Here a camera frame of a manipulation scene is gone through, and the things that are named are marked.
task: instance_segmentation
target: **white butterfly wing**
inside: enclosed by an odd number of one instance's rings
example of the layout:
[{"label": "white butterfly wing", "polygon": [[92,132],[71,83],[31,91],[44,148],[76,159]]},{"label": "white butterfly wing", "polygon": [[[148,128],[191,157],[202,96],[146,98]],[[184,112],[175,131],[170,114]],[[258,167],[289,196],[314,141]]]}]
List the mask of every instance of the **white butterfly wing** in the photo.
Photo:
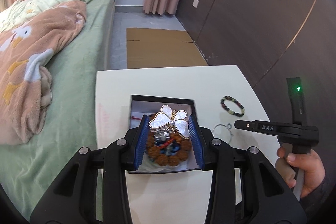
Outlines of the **white butterfly wing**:
[{"label": "white butterfly wing", "polygon": [[172,116],[173,112],[172,112],[170,106],[168,106],[168,105],[163,105],[163,106],[161,107],[161,112],[165,113],[165,114],[171,119],[171,116]]},{"label": "white butterfly wing", "polygon": [[167,114],[163,112],[158,112],[154,119],[149,122],[149,127],[151,128],[160,128],[170,122],[170,118],[167,116]]},{"label": "white butterfly wing", "polygon": [[187,118],[188,114],[184,110],[179,110],[174,116],[174,121]]},{"label": "white butterfly wing", "polygon": [[186,120],[176,120],[175,127],[182,137],[186,139],[190,137],[188,122]]}]

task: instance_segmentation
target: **pink blanket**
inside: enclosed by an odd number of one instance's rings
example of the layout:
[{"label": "pink blanket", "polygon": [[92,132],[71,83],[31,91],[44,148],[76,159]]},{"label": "pink blanket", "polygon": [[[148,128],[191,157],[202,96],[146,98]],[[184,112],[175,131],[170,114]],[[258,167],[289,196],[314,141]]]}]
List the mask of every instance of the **pink blanket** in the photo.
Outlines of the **pink blanket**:
[{"label": "pink blanket", "polygon": [[26,143],[41,132],[52,98],[44,66],[85,20],[85,3],[73,0],[0,34],[0,144]]}]

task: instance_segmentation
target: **baseboard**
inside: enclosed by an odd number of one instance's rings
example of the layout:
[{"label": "baseboard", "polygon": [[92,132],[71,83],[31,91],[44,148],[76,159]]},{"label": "baseboard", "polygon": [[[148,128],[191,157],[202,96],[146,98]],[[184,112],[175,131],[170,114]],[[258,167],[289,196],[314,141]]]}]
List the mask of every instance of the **baseboard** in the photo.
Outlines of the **baseboard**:
[{"label": "baseboard", "polygon": [[143,13],[143,6],[117,5],[116,13]]}]

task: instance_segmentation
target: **tiled floor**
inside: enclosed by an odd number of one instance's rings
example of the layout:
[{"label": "tiled floor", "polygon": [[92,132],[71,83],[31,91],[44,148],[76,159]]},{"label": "tiled floor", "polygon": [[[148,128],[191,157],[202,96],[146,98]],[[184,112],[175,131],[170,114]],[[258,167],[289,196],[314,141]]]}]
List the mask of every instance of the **tiled floor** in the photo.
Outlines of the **tiled floor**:
[{"label": "tiled floor", "polygon": [[145,13],[115,13],[110,48],[111,69],[127,69],[126,29],[151,28],[184,31],[175,16]]}]

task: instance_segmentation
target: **box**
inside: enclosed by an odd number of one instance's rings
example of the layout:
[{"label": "box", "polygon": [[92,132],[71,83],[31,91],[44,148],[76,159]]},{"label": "box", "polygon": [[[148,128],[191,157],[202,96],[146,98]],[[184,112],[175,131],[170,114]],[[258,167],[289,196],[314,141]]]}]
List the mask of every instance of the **box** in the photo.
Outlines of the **box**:
[{"label": "box", "polygon": [[127,28],[127,68],[207,66],[186,31]]},{"label": "box", "polygon": [[[131,96],[131,107],[129,113],[129,128],[135,128],[140,125],[143,115],[151,115],[159,112],[163,105],[169,105],[172,110],[185,110],[188,114],[186,120],[188,120],[191,114],[194,114],[196,119],[196,109],[193,100],[188,99],[176,99],[165,97],[152,97],[142,95]],[[142,174],[164,174],[164,173],[176,173],[190,170],[199,170],[199,166],[196,163],[193,149],[189,151],[189,157],[186,161],[180,162],[178,166],[165,166],[161,167],[152,162],[147,153],[143,154],[142,164],[135,172],[130,173],[142,173]]]}]

